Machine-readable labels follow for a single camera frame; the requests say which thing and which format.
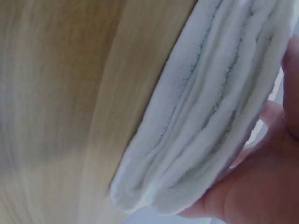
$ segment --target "white towel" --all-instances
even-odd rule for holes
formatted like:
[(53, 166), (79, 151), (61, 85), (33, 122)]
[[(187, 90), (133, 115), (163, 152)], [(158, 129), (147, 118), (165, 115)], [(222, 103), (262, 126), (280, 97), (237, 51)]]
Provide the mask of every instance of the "white towel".
[(250, 136), (297, 21), (298, 0), (199, 0), (111, 184), (120, 210), (196, 202)]

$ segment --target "wood panel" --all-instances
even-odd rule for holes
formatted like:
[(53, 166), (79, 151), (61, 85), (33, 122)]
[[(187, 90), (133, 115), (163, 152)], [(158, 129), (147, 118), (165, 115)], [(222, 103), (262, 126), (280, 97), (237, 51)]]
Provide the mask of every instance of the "wood panel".
[(107, 191), (195, 0), (0, 0), (1, 224), (117, 224)]

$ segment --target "white fabric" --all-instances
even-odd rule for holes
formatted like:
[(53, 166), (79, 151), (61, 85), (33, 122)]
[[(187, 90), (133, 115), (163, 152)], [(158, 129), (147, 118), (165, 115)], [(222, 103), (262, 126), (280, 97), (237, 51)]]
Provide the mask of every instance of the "white fabric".
[(191, 206), (243, 147), (271, 92), (297, 0), (199, 0), (111, 184), (113, 204)]

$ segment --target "folded towel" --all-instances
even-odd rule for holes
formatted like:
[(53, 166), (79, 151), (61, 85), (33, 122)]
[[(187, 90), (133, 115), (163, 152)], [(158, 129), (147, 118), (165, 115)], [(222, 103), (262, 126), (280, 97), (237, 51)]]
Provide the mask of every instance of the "folded towel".
[(199, 0), (129, 144), (110, 196), (160, 214), (195, 203), (227, 171), (269, 96), (298, 0)]

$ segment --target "towel fold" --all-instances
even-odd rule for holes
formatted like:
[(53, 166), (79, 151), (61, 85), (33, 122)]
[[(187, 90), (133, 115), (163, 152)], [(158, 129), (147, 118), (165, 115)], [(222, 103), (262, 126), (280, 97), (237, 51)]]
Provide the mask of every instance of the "towel fold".
[(196, 202), (226, 172), (270, 94), (298, 0), (199, 0), (111, 184), (113, 204), (160, 214)]

